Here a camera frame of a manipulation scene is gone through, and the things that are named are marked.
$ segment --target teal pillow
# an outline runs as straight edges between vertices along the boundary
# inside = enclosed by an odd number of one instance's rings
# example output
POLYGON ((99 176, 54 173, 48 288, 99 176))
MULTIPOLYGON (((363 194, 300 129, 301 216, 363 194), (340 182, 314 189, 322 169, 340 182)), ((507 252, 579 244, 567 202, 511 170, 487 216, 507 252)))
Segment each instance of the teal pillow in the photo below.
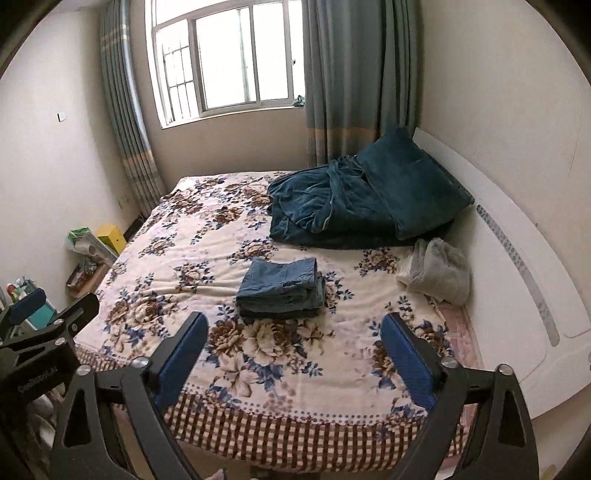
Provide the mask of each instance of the teal pillow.
POLYGON ((474 201, 451 174, 412 141, 405 128, 387 130, 357 154, 357 161, 394 220, 399 240, 420 236, 449 222, 474 201))

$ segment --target floral blanket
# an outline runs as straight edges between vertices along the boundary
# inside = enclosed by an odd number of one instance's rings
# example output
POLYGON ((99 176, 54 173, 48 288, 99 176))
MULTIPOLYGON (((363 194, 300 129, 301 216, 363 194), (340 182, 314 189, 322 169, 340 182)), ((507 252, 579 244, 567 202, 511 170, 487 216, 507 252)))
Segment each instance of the floral blanket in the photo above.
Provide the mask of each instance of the floral blanket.
MULTIPOLYGON (((209 339, 178 404, 176 438, 220 456, 300 472, 392 468, 425 411, 410 400, 379 339, 399 312, 441 355, 450 333, 434 305, 394 274, 411 248, 307 249, 267 238, 267 185, 281 173, 182 179, 99 287, 100 313, 76 336, 80 359, 115 368, 150 355, 192 311, 209 339), (251 260, 316 257, 326 279, 320 316, 240 318, 234 295, 251 260)), ((458 425, 450 455, 465 442, 458 425)))

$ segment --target window frame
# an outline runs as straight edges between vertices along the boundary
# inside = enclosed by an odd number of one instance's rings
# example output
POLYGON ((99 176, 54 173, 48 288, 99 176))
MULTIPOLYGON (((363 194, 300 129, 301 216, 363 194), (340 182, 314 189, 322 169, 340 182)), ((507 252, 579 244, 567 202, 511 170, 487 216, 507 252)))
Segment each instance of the window frame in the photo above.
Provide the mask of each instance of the window frame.
POLYGON ((146 4, 149 11, 146 11, 147 21, 146 26, 150 26, 149 40, 151 40, 151 56, 154 59, 154 70, 152 73, 152 83, 157 86, 160 102, 162 107, 161 123, 163 128, 170 127, 177 124, 183 124, 195 121, 201 118, 207 118, 215 115, 223 115, 224 113, 242 112, 264 108, 277 108, 291 106, 294 99, 294 82, 293 82, 293 60, 291 57, 291 31, 290 31, 290 15, 289 15, 289 1, 290 0, 226 0, 217 4, 208 5, 191 12, 171 18, 160 24, 156 24, 156 1, 147 0, 146 4), (275 100, 261 100, 259 92, 258 80, 258 65, 256 62, 256 45, 255 45, 255 28, 254 28, 254 6, 262 4, 277 4, 281 3, 283 7, 283 32, 285 40, 285 67, 287 73, 287 98, 275 100), (200 18, 208 17, 209 15, 225 12, 228 10, 236 10, 239 8, 248 8, 249 20, 251 27, 251 48, 252 48, 252 64, 254 70, 255 83, 255 101, 238 103, 234 105, 227 105, 208 109, 205 101, 205 91, 203 87, 203 76, 199 56, 199 40, 197 38, 196 22, 200 18), (158 52, 157 33, 165 27, 173 25, 182 20, 187 21, 189 29, 189 53, 191 58, 191 65, 193 68, 193 84, 195 87, 195 94, 197 98, 198 116, 191 118, 174 119, 174 113, 170 104, 170 93, 168 85, 163 85, 166 82, 166 70, 164 67, 164 55, 158 52))

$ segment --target folded blue towel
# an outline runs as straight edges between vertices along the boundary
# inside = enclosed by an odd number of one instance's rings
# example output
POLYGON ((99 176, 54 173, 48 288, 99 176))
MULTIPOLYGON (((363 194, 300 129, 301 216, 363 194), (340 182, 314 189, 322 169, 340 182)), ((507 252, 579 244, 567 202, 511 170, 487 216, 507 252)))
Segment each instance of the folded blue towel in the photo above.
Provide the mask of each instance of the folded blue towel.
POLYGON ((315 258, 288 264, 254 258, 236 294, 236 305, 246 317, 311 316, 324 305, 325 290, 315 258))

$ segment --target curtain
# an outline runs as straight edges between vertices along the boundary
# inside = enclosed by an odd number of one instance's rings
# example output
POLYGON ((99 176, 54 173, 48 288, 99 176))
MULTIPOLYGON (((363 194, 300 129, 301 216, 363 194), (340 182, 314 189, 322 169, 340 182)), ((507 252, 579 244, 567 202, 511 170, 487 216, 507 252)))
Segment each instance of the curtain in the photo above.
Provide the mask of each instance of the curtain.
POLYGON ((415 0, 303 0, 310 166, 356 154, 390 124, 413 133, 415 0))
POLYGON ((146 133, 129 45, 129 0, 113 0, 100 16, 100 60, 111 123, 125 172, 142 214, 147 218, 164 184, 146 133))

